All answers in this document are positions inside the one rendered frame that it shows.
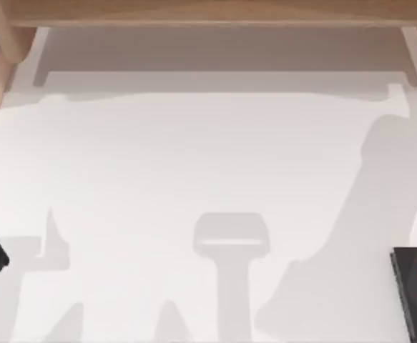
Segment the wooden shelf unit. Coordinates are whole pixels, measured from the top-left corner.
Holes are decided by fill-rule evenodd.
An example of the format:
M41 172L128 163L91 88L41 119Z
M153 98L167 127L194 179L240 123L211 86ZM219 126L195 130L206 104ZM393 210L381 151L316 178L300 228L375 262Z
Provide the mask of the wooden shelf unit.
M417 28L417 0L0 0L0 50L12 64L42 27Z

